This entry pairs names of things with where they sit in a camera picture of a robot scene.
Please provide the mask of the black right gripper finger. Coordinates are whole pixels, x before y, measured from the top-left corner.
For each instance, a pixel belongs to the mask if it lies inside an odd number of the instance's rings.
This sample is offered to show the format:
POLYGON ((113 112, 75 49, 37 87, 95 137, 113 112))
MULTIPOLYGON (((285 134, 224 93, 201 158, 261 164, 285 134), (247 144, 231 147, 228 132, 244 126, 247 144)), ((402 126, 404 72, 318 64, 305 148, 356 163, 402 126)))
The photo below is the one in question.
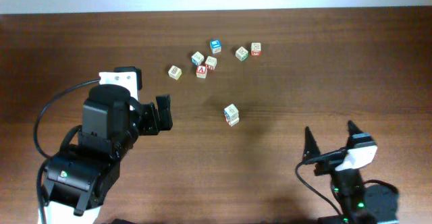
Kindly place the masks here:
POLYGON ((303 160, 313 159, 321 155, 317 142, 311 132, 311 129, 306 126, 304 129, 304 151, 303 160))
POLYGON ((352 121, 347 122, 348 133, 350 137, 362 137, 364 132, 358 128, 358 126, 352 121))

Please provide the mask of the red letter I block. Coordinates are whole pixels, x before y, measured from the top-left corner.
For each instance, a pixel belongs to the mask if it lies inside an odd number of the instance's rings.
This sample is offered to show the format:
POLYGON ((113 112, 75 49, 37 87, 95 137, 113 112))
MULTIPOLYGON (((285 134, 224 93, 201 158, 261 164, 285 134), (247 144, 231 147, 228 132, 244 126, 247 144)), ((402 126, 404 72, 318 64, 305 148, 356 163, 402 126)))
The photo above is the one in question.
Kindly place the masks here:
POLYGON ((227 121, 234 121, 239 117, 239 111, 234 104, 228 105, 223 112, 227 121))

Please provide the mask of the red number 9 block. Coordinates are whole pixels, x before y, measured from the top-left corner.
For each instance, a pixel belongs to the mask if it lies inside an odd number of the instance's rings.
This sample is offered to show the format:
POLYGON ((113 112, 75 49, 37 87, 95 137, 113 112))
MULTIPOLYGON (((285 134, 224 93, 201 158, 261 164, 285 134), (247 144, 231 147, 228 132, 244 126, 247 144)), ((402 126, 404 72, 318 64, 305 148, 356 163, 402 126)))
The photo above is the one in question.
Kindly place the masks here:
POLYGON ((235 119, 230 119, 230 120, 228 120, 227 122, 228 122, 228 124, 232 127, 232 126, 236 125, 236 124, 239 122, 239 120, 240 120, 240 118, 237 117, 237 118, 235 118, 235 119))

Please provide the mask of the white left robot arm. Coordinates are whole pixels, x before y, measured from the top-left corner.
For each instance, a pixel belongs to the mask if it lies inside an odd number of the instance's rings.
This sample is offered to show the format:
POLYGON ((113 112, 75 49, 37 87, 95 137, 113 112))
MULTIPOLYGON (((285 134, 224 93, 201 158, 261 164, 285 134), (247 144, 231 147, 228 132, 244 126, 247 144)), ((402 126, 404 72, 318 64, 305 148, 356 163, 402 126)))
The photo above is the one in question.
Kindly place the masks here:
POLYGON ((83 105, 82 124, 65 135, 59 151, 38 170, 40 223, 93 223, 119 178, 122 159, 137 139, 172 126, 167 94, 142 104, 123 86, 92 87, 83 105))

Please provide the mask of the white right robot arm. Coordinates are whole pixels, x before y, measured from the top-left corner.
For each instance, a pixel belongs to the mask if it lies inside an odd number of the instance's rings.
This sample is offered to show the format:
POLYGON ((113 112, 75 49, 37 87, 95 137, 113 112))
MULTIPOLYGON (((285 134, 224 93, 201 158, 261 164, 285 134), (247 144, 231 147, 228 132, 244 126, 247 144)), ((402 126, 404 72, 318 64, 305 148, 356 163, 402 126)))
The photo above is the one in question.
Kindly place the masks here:
POLYGON ((399 190, 392 184, 362 178, 360 169, 372 163, 377 153, 373 137, 353 121, 347 122, 348 139, 344 147, 322 153, 309 127, 304 129, 304 152, 294 172, 309 190, 314 192, 336 211, 334 216, 319 217, 318 223, 327 224, 379 224, 398 223, 399 190), (316 176, 330 176, 334 204, 308 184, 299 174, 303 165, 314 165, 316 176))

